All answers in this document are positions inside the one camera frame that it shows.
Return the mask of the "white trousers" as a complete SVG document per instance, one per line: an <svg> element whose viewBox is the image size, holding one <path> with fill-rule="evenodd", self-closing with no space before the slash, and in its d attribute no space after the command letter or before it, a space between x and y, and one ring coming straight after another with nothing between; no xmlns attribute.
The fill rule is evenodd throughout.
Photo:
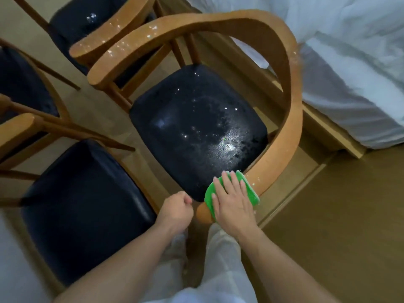
<svg viewBox="0 0 404 303"><path fill-rule="evenodd" d="M217 223L209 228L202 281L184 288L187 231L164 250L139 303L257 303L236 240Z"/></svg>

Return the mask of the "green sponge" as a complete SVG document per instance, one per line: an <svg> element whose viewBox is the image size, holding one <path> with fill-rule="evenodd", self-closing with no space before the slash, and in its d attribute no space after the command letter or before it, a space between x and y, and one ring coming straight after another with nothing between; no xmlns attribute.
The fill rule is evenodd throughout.
<svg viewBox="0 0 404 303"><path fill-rule="evenodd" d="M246 185L246 191L248 198L250 200L250 203L255 206L260 203L260 198L259 196L255 193L253 187L249 184L247 181L245 175L240 171L237 170L235 171L235 175L238 179L238 181L243 180ZM205 198L204 198L204 204L206 209L203 208L200 210L201 214L199 220L204 223L204 224L212 224L215 221L215 210L213 206L213 199L212 199L212 194L216 193L215 185L214 183L210 183L210 185L207 187L207 190L205 192Z"/></svg>

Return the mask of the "person's left forearm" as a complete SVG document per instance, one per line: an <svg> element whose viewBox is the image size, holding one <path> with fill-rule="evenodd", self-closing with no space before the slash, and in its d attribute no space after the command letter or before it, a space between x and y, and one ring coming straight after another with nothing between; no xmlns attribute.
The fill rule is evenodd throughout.
<svg viewBox="0 0 404 303"><path fill-rule="evenodd" d="M183 288L186 224L156 223L73 283L54 303L136 303Z"/></svg>

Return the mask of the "person's left hand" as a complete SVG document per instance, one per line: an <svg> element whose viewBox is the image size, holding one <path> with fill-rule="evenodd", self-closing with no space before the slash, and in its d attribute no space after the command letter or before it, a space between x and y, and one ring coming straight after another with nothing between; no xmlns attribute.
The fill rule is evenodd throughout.
<svg viewBox="0 0 404 303"><path fill-rule="evenodd" d="M184 232L193 217L192 198L186 192L179 191L164 200L155 225L174 236Z"/></svg>

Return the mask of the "white bedding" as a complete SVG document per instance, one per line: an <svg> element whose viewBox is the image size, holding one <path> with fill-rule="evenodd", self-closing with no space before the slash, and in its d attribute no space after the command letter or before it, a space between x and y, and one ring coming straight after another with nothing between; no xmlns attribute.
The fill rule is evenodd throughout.
<svg viewBox="0 0 404 303"><path fill-rule="evenodd" d="M260 9L300 45L303 100L370 149L404 143L404 0L186 0Z"/></svg>

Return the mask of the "person's right hand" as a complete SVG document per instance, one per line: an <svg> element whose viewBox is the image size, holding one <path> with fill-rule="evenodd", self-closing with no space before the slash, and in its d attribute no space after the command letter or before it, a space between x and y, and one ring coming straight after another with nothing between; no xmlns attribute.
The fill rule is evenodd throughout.
<svg viewBox="0 0 404 303"><path fill-rule="evenodd" d="M220 218L216 222L230 236L234 237L239 243L249 237L258 229L255 213L252 204L244 202L240 182L235 172L231 171L230 176L235 188L234 195L228 195L223 187L223 183L217 177L213 178L216 194L220 200Z"/></svg>

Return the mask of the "person's right forearm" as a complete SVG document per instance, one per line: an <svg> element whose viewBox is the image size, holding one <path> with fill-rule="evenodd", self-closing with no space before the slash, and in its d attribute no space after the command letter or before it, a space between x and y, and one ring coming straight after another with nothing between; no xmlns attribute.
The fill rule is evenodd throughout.
<svg viewBox="0 0 404 303"><path fill-rule="evenodd" d="M256 225L236 234L272 303L341 303Z"/></svg>

